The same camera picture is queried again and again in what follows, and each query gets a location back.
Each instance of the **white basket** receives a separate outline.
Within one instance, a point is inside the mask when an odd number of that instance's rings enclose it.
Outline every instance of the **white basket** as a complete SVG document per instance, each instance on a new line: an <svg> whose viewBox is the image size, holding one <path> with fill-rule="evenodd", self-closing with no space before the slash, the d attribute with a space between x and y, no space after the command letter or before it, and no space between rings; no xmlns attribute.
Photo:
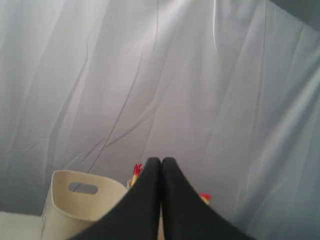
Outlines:
<svg viewBox="0 0 320 240"><path fill-rule="evenodd" d="M71 183L93 185L95 194L70 191ZM119 182L107 177L61 170L52 175L42 213L42 240L65 240L103 217L126 193Z"/></svg>

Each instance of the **white curtain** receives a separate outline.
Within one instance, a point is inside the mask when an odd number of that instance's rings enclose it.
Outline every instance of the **white curtain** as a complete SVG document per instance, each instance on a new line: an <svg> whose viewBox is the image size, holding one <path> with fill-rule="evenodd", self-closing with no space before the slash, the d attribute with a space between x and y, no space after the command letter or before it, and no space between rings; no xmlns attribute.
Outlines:
<svg viewBox="0 0 320 240"><path fill-rule="evenodd" d="M319 96L319 33L269 1L0 0L0 211L172 156L257 239L319 239Z"/></svg>

